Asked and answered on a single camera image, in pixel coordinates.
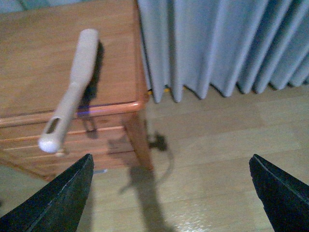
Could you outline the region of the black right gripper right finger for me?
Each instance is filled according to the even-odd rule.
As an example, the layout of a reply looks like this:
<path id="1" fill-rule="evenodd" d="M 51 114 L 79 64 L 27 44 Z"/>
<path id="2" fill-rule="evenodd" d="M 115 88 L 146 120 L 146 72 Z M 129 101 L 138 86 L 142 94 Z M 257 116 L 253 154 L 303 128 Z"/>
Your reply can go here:
<path id="1" fill-rule="evenodd" d="M 309 186 L 255 154 L 249 161 L 258 198 L 276 232 L 309 230 Z"/>

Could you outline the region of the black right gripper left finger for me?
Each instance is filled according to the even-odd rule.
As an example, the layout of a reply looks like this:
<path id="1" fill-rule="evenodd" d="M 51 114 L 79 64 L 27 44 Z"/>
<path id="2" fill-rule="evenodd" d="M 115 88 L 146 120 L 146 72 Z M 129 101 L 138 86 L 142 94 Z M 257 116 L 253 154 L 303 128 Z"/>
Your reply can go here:
<path id="1" fill-rule="evenodd" d="M 18 207 L 2 216 L 2 232 L 75 232 L 92 182 L 94 161 L 86 154 Z"/>

